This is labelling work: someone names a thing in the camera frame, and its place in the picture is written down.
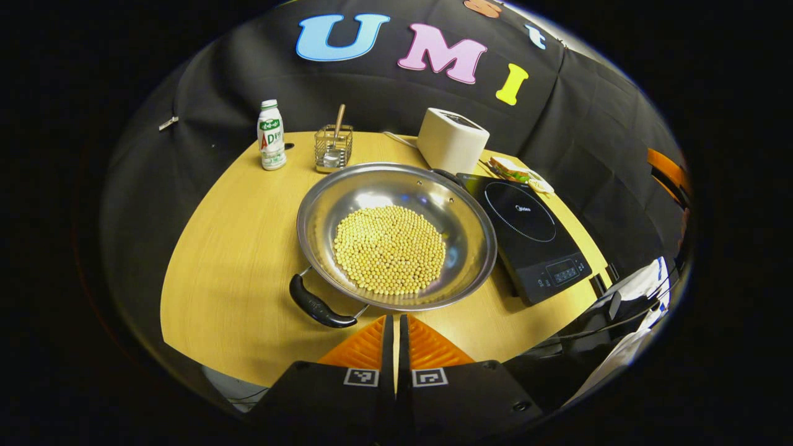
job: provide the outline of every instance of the wooden table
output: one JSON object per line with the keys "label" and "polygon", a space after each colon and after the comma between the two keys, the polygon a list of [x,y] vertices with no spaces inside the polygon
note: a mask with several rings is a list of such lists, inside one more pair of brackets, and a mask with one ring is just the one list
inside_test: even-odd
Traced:
{"label": "wooden table", "polygon": [[[285,140],[295,145],[284,167],[264,171],[253,143],[207,193],[170,258],[160,304],[166,343],[207,367],[262,386],[271,386],[293,361],[317,360],[375,318],[397,314],[370,307],[357,325],[331,329],[292,301],[289,280],[308,266],[297,242],[297,208],[325,174],[313,167],[313,132],[287,133]],[[486,150],[481,158],[494,154]],[[380,133],[356,133],[351,164],[373,161],[427,168],[414,148]],[[473,173],[494,176],[481,165]],[[610,286],[606,261],[580,222],[556,195],[540,196],[578,243],[593,274],[603,273]],[[475,360],[505,361],[562,329],[595,300],[589,281],[582,280],[526,307],[510,295],[508,280],[497,262],[475,293],[414,315]],[[354,314],[361,307],[315,271],[304,281],[337,313]],[[399,317],[394,320],[398,333]]]}

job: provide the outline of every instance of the toaster cord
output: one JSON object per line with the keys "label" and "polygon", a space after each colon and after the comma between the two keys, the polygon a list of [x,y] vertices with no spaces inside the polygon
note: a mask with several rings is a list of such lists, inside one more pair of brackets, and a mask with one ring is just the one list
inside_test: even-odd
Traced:
{"label": "toaster cord", "polygon": [[394,140],[397,140],[397,141],[401,142],[402,144],[409,145],[412,148],[418,148],[418,147],[416,147],[415,144],[409,143],[406,140],[403,140],[402,138],[398,137],[397,135],[395,135],[395,134],[393,134],[391,132],[383,132],[383,134],[386,135],[386,136],[389,136],[390,138],[392,138]]}

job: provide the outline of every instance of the pink letter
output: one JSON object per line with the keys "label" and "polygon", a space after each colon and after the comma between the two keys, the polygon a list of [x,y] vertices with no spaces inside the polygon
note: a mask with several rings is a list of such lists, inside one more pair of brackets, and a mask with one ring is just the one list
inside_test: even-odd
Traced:
{"label": "pink letter", "polygon": [[413,45],[408,55],[404,59],[399,59],[397,65],[408,70],[421,71],[427,67],[422,61],[424,53],[427,53],[432,71],[439,73],[454,62],[454,66],[446,72],[446,75],[462,83],[477,81],[473,77],[473,72],[477,69],[479,57],[483,52],[488,51],[486,46],[475,40],[463,39],[449,48],[440,29],[421,23],[414,23],[410,28],[416,32]]}

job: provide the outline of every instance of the bottle cap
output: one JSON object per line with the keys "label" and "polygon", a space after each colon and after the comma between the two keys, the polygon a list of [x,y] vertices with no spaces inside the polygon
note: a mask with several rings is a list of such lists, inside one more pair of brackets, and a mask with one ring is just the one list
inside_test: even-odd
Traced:
{"label": "bottle cap", "polygon": [[278,106],[278,101],[275,99],[268,99],[266,101],[262,101],[262,110],[271,109],[277,106]]}

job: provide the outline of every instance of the wooden spoon handle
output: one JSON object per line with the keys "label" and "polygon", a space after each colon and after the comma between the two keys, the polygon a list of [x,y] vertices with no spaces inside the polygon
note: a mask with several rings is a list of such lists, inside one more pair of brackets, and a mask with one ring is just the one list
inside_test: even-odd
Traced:
{"label": "wooden spoon handle", "polygon": [[333,132],[333,140],[339,139],[339,127],[342,125],[342,116],[344,116],[344,104],[339,106],[339,116],[336,117],[336,128]]}

